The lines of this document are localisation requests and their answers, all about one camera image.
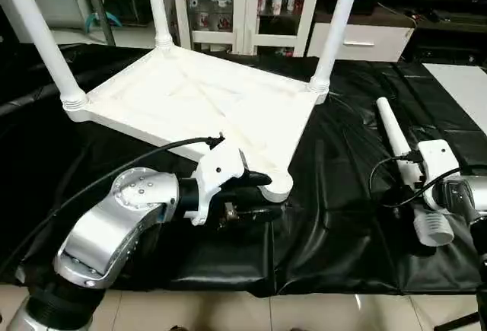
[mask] white cylindrical tool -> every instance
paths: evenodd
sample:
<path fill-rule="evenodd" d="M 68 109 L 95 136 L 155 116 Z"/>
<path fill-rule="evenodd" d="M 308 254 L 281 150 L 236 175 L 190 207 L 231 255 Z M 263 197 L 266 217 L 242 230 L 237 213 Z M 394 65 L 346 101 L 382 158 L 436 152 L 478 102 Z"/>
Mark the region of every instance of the white cylindrical tool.
<path fill-rule="evenodd" d="M 389 143 L 393 148 L 394 156 L 400 156 L 401 154 L 407 154 L 411 151 L 406 137 L 399 127 L 399 123 L 394 116 L 392 109 L 390 109 L 389 101 L 385 97 L 380 97 L 377 99 L 377 108 L 379 108 L 380 118 L 384 128 L 386 129 L 387 137 Z M 403 178 L 403 182 L 409 186 L 411 189 L 415 189 L 415 183 L 420 181 L 422 175 L 418 164 L 407 162 L 407 161 L 397 161 L 397 166 Z"/>
<path fill-rule="evenodd" d="M 389 101 L 385 97 L 377 99 L 380 118 L 386 129 L 389 143 L 393 149 L 394 156 L 407 154 L 411 151 L 403 131 L 399 127 L 394 112 L 390 109 Z M 396 161 L 403 182 L 412 190 L 416 190 L 415 183 L 420 181 L 422 172 L 418 164 L 408 161 Z M 441 212 L 425 211 L 421 208 L 414 210 L 414 228 L 419 241 L 426 246 L 438 247 L 450 243 L 454 233 L 450 223 Z"/>

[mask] bottle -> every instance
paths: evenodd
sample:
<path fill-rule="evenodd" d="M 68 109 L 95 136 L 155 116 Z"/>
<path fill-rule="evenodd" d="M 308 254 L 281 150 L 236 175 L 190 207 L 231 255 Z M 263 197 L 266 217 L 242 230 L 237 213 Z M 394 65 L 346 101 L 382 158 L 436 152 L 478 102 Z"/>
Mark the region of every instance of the bottle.
<path fill-rule="evenodd" d="M 295 4 L 296 0 L 288 0 L 288 11 L 290 13 L 293 13 L 294 12 L 294 4 Z"/>
<path fill-rule="evenodd" d="M 282 8 L 282 0 L 272 0 L 272 14 L 280 15 Z"/>

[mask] glass cabinet door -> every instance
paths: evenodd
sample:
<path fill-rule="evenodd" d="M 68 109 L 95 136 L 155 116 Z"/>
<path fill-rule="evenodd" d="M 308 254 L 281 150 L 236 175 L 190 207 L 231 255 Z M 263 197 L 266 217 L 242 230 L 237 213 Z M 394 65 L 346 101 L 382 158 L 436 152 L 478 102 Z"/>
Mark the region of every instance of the glass cabinet door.
<path fill-rule="evenodd" d="M 248 54 L 302 56 L 316 0 L 248 0 Z"/>
<path fill-rule="evenodd" d="M 240 51 L 245 0 L 186 0 L 185 4 L 194 50 Z"/>

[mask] cabinet drawer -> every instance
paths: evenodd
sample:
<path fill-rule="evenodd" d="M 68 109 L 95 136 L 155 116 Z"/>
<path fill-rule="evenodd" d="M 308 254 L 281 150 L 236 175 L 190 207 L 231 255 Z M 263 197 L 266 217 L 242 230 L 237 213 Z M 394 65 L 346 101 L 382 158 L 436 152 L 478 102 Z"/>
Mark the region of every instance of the cabinet drawer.
<path fill-rule="evenodd" d="M 337 59 L 396 62 L 413 31 L 412 28 L 347 25 Z M 314 25 L 308 57 L 320 57 L 328 32 L 328 23 Z"/>

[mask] drawer handle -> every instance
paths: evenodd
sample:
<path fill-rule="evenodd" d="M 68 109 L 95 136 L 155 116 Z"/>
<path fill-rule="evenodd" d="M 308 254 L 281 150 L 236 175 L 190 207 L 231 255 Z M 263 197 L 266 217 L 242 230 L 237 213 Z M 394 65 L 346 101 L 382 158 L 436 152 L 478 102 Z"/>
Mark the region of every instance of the drawer handle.
<path fill-rule="evenodd" d="M 353 47 L 373 47 L 374 42 L 355 42 L 354 40 L 346 40 L 343 42 L 343 46 L 353 46 Z"/>
<path fill-rule="evenodd" d="M 238 28 L 234 28 L 234 53 L 238 53 Z"/>
<path fill-rule="evenodd" d="M 253 56 L 254 45 L 253 45 L 253 32 L 252 29 L 247 30 L 247 36 L 249 37 L 248 44 L 247 44 L 247 51 L 249 52 L 250 56 Z"/>

